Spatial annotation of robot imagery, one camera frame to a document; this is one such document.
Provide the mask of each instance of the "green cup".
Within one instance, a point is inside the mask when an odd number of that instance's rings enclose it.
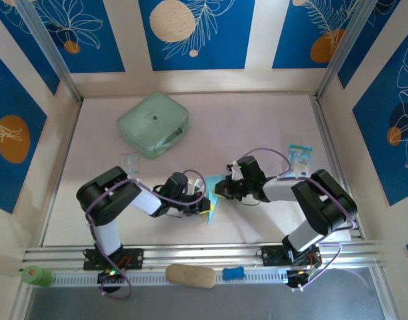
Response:
[[[52,270],[31,265],[22,271],[22,281],[30,285],[48,287],[49,285],[54,284],[55,274]]]

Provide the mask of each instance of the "gray floor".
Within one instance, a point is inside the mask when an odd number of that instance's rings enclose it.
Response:
[[[357,272],[369,287],[352,273],[328,270],[302,293],[286,285],[136,287],[129,300],[114,301],[97,288],[39,288],[26,319],[384,319],[369,271]]]

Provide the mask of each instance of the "blue eraser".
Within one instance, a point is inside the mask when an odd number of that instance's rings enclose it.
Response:
[[[234,279],[244,279],[244,278],[245,278],[245,274],[244,274],[243,267],[224,268],[223,270],[223,280],[225,281],[234,280]]]

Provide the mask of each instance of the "wooden sponge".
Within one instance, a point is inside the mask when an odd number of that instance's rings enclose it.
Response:
[[[167,267],[165,274],[168,281],[190,287],[210,289],[216,284],[216,272],[212,268],[175,263]]]

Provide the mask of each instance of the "green bag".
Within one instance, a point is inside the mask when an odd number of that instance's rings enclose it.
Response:
[[[117,122],[124,139],[142,156],[155,159],[189,129],[189,112],[161,92],[146,97]]]

